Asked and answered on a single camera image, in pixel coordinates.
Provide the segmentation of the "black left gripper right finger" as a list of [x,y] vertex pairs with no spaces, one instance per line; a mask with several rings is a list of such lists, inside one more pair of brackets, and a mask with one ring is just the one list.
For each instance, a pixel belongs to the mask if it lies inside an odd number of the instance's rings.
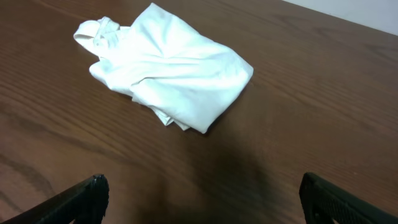
[[306,172],[299,190],[307,224],[397,224],[397,217]]

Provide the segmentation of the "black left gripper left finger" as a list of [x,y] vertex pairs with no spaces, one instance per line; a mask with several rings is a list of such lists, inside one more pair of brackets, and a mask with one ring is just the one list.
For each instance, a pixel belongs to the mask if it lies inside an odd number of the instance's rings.
[[108,181],[96,174],[3,224],[101,224],[108,203]]

